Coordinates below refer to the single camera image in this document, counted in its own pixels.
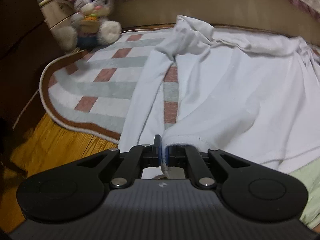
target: ribbed gray surface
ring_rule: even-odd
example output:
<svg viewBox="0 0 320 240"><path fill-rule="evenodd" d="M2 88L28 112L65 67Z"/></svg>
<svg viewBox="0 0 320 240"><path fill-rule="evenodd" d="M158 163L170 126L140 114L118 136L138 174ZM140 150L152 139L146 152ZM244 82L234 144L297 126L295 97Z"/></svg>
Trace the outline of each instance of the ribbed gray surface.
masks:
<svg viewBox="0 0 320 240"><path fill-rule="evenodd" d="M127 189L111 191L98 210L82 219L60 225L27 220L11 237L14 240L307 240L314 239L316 234L298 220L276 224L247 221L227 210L214 192L198 190L189 180L137 179Z"/></svg>

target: white logo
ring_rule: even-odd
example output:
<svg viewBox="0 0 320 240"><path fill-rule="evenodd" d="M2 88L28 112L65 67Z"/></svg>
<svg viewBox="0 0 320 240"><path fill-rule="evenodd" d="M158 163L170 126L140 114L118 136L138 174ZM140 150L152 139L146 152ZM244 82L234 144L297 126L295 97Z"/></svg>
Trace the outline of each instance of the white logo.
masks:
<svg viewBox="0 0 320 240"><path fill-rule="evenodd" d="M166 184L165 182L159 183L159 187L166 187L168 184Z"/></svg>

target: light green fabric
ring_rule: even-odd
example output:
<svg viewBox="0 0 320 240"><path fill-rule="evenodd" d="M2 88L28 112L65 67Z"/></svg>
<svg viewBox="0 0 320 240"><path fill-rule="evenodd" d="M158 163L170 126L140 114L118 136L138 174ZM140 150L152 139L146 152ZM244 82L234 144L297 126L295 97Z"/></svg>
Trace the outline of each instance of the light green fabric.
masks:
<svg viewBox="0 0 320 240"><path fill-rule="evenodd" d="M290 173L299 179L309 193L308 203L300 220L309 228L320 223L320 158Z"/></svg>

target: wooden floor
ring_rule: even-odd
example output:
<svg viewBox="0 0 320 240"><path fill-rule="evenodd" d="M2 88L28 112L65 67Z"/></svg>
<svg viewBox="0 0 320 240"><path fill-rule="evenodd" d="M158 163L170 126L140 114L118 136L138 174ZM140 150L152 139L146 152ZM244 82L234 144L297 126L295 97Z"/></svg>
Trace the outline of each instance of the wooden floor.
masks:
<svg viewBox="0 0 320 240"><path fill-rule="evenodd" d="M10 136L4 139L4 144L5 156L11 161L8 166L24 169L28 177L116 146L93 135L61 128L47 114L24 138ZM0 227L10 232L24 220L16 190L25 177L7 168L0 175Z"/></svg>

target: gray stripe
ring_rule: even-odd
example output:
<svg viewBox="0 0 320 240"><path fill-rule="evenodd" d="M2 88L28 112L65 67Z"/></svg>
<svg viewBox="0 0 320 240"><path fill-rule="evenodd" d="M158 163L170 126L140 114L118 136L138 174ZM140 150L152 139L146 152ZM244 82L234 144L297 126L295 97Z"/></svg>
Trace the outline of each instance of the gray stripe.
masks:
<svg viewBox="0 0 320 240"><path fill-rule="evenodd" d="M164 101L178 102L179 84L177 82L164 82Z"/></svg>
<svg viewBox="0 0 320 240"><path fill-rule="evenodd" d="M172 29L173 28L156 30L156 31L127 32L127 33L122 33L122 35L135 35L135 34L146 34L146 33L167 33L167 32L172 32Z"/></svg>
<svg viewBox="0 0 320 240"><path fill-rule="evenodd" d="M122 58L111 58L102 59L95 61L85 61L80 59L76 62L76 66L79 69L102 69L102 68L119 68L119 67L143 67L148 56L139 57L122 57Z"/></svg>
<svg viewBox="0 0 320 240"><path fill-rule="evenodd" d="M65 68L54 73L64 90L74 95L131 99L136 82L76 82Z"/></svg>
<svg viewBox="0 0 320 240"><path fill-rule="evenodd" d="M173 125L174 125L174 123L165 123L164 124L164 129L167 130L168 128L170 128Z"/></svg>
<svg viewBox="0 0 320 240"><path fill-rule="evenodd" d="M49 93L50 101L56 111L64 118L79 123L94 123L102 128L121 133L124 125L124 117L108 116L103 114L84 113L61 105Z"/></svg>
<svg viewBox="0 0 320 240"><path fill-rule="evenodd" d="M156 46L160 44L164 38L161 39L148 39L148 40L139 40L139 41L125 41L125 42L116 42L104 49L99 50L99 52L113 50L113 49L124 49L124 48L135 48L135 47L145 47L145 46Z"/></svg>

